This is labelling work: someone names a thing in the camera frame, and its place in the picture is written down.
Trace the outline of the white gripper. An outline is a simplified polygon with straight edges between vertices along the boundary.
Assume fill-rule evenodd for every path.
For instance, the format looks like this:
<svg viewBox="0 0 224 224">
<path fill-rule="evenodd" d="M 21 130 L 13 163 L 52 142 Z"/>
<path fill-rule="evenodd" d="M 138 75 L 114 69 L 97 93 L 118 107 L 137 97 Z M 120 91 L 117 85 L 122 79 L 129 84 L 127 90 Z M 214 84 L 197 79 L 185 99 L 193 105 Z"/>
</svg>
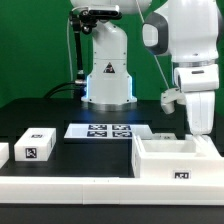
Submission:
<svg viewBox="0 0 224 224">
<path fill-rule="evenodd" d="M 215 92 L 185 93 L 187 119 L 193 135 L 209 134 L 213 128 Z"/>
</svg>

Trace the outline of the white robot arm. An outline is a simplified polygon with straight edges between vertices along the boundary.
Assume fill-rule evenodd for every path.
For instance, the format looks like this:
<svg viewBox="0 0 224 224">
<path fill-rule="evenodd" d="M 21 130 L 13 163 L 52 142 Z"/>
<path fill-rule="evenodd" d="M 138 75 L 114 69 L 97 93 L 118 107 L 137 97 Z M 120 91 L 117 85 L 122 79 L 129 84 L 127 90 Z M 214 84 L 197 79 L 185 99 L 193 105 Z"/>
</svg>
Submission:
<svg viewBox="0 0 224 224">
<path fill-rule="evenodd" d="M 208 134 L 213 127 L 221 20 L 216 0 L 167 0 L 143 22 L 146 49 L 158 56 L 169 54 L 173 63 L 178 88 L 163 93 L 161 106 L 171 113 L 174 101 L 185 104 L 194 135 Z"/>
</svg>

